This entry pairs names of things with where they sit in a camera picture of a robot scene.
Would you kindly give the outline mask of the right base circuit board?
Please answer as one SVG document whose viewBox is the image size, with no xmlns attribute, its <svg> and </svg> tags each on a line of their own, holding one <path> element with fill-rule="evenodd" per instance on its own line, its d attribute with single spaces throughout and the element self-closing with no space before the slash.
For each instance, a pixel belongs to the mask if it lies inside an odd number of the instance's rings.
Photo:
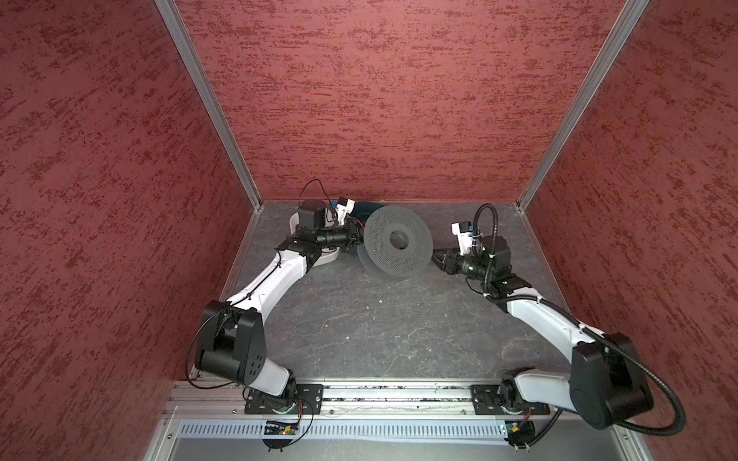
<svg viewBox="0 0 738 461">
<path fill-rule="evenodd" d="M 513 449 L 529 449 L 536 438 L 534 422 L 506 422 L 505 441 Z"/>
</svg>

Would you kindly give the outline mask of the left base circuit board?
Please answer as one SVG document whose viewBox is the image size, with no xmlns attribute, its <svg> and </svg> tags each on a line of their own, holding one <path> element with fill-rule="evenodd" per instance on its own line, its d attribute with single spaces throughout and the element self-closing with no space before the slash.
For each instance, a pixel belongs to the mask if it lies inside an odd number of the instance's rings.
<svg viewBox="0 0 738 461">
<path fill-rule="evenodd" d="M 301 434 L 298 422 L 267 421 L 261 434 L 261 441 L 269 451 L 282 451 L 293 444 Z"/>
</svg>

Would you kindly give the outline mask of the base circuit board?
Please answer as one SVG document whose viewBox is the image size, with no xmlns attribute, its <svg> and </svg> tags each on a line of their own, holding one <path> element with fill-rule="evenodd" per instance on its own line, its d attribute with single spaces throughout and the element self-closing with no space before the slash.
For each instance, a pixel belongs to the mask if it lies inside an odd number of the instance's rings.
<svg viewBox="0 0 738 461">
<path fill-rule="evenodd" d="M 505 441 L 513 449 L 529 449 L 536 438 L 534 422 L 506 422 Z"/>
<path fill-rule="evenodd" d="M 269 451 L 282 451 L 293 444 L 301 434 L 298 422 L 267 421 L 261 434 L 261 441 Z"/>
</svg>

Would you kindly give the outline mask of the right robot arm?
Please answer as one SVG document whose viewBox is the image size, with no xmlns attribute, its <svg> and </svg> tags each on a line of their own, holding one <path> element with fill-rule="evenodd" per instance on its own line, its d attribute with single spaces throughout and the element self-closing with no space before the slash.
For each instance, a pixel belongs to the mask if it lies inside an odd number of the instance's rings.
<svg viewBox="0 0 738 461">
<path fill-rule="evenodd" d="M 478 254 L 437 249 L 432 262 L 449 275 L 478 282 L 482 297 L 533 328 L 570 364 L 563 373 L 523 368 L 504 375 L 498 394 L 505 410 L 519 413 L 546 403 L 603 429 L 653 409 L 646 374 L 632 362 L 632 342 L 620 333 L 609 336 L 610 346 L 597 341 L 600 330 L 556 307 L 513 272 L 505 241 Z"/>
</svg>

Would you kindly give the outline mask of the left aluminium corner post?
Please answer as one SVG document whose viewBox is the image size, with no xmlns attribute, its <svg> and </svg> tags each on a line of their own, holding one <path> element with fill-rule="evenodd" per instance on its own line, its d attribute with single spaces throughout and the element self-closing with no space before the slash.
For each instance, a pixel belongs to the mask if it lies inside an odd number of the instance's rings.
<svg viewBox="0 0 738 461">
<path fill-rule="evenodd" d="M 261 212 L 263 209 L 263 198 L 261 198 L 261 194 L 258 192 L 258 188 L 242 155 L 242 151 L 238 147 L 236 137 L 229 126 L 205 68 L 197 55 L 195 46 L 188 34 L 188 30 L 186 30 L 186 25 L 176 2 L 172 0 L 156 0 L 155 4 L 186 67 L 186 71 L 188 71 L 190 80 L 192 80 L 209 115 L 209 119 L 213 123 L 221 144 L 234 167 L 234 171 L 236 171 L 241 185 L 249 198 L 251 206 L 255 209 L 255 212 Z"/>
</svg>

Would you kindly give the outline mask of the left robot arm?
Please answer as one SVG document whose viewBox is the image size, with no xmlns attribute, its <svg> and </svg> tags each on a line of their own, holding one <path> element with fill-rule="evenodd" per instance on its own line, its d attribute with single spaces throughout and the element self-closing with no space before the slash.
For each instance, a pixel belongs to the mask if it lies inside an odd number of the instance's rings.
<svg viewBox="0 0 738 461">
<path fill-rule="evenodd" d="M 267 357 L 264 324 L 278 302 L 316 265 L 363 242 L 356 202 L 303 201 L 292 233 L 275 248 L 271 263 L 227 301 L 205 308 L 190 351 L 196 370 L 219 376 L 263 398 L 277 414 L 299 405 L 293 372 Z"/>
</svg>

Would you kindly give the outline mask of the right aluminium corner post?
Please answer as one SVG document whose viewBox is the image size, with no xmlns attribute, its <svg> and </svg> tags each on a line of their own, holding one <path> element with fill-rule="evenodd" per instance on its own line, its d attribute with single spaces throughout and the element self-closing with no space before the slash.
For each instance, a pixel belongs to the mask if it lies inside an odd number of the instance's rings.
<svg viewBox="0 0 738 461">
<path fill-rule="evenodd" d="M 649 3 L 649 0 L 627 0 L 624 3 L 540 163 L 534 170 L 532 178 L 530 178 L 517 201 L 516 207 L 520 214 L 525 214 L 528 210 L 568 139 L 578 126 L 601 84 L 603 84 L 613 63 L 620 55 L 632 31 L 647 10 Z"/>
</svg>

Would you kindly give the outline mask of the black cable spool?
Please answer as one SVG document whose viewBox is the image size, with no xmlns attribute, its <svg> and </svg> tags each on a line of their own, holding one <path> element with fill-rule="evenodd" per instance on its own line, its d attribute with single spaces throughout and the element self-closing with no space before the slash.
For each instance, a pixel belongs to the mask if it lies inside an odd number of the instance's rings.
<svg viewBox="0 0 738 461">
<path fill-rule="evenodd" d="M 378 278 L 397 282 L 415 277 L 431 263 L 434 240 L 430 232 L 410 209 L 380 207 L 365 222 L 363 244 L 357 247 L 359 261 Z"/>
</svg>

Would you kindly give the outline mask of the aluminium corner post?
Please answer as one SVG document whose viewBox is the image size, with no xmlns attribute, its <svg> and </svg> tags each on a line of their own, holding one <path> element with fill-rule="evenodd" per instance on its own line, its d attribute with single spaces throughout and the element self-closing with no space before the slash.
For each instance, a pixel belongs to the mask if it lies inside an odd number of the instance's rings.
<svg viewBox="0 0 738 461">
<path fill-rule="evenodd" d="M 516 207 L 520 214 L 525 214 L 528 210 L 568 139 L 578 126 L 601 84 L 603 84 L 613 63 L 620 55 L 632 31 L 647 10 L 649 3 L 649 0 L 627 0 L 624 3 L 540 163 L 534 170 L 532 178 L 530 178 L 517 201 Z"/>
<path fill-rule="evenodd" d="M 176 2 L 172 0 L 156 0 L 155 4 L 186 67 L 186 71 L 188 71 L 190 80 L 192 80 L 209 115 L 209 119 L 213 123 L 221 144 L 234 167 L 234 171 L 236 171 L 241 185 L 249 198 L 251 206 L 255 209 L 255 212 L 261 212 L 263 209 L 263 198 L 261 198 L 261 194 L 258 192 L 258 188 L 242 155 L 242 151 L 238 147 L 236 137 L 229 126 L 205 68 L 197 55 L 195 46 L 188 34 L 188 30 L 186 30 L 186 25 Z"/>
</svg>

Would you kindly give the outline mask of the teal plastic tray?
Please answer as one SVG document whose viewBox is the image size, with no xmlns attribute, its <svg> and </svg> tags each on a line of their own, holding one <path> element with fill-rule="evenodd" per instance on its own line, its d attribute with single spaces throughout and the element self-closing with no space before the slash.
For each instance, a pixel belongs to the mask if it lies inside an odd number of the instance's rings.
<svg viewBox="0 0 738 461">
<path fill-rule="evenodd" d="M 374 211 L 377 211 L 381 207 L 384 207 L 383 203 L 377 202 L 355 202 L 352 214 L 354 216 L 359 215 L 371 215 Z"/>
</svg>

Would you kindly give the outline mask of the white plastic tray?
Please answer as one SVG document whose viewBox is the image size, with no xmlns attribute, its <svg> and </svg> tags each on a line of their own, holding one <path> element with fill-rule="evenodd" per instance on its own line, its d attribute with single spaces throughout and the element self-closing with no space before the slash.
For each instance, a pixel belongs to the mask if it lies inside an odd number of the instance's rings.
<svg viewBox="0 0 738 461">
<path fill-rule="evenodd" d="M 289 233 L 290 234 L 294 234 L 294 232 L 296 232 L 298 224 L 299 224 L 299 216 L 298 216 L 298 213 L 296 212 L 296 213 L 293 213 L 289 219 Z M 322 251 L 321 256 L 319 257 L 319 259 L 317 259 L 316 263 L 313 264 L 313 266 L 318 267 L 321 265 L 329 264 L 337 260 L 339 257 L 339 254 L 340 254 L 340 251 L 338 249 L 332 249 L 332 250 L 324 249 Z"/>
</svg>

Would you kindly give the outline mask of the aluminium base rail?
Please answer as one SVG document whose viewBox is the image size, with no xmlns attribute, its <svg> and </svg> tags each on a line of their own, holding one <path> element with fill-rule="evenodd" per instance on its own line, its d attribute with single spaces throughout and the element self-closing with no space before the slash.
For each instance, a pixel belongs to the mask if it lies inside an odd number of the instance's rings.
<svg viewBox="0 0 738 461">
<path fill-rule="evenodd" d="M 511 413 L 495 383 L 464 380 L 306 380 L 299 405 L 277 414 L 250 391 L 179 384 L 165 415 L 165 440 L 255 440 L 267 421 L 298 422 L 295 442 L 351 440 L 506 446 L 505 423 L 543 428 L 556 409 L 534 403 Z"/>
</svg>

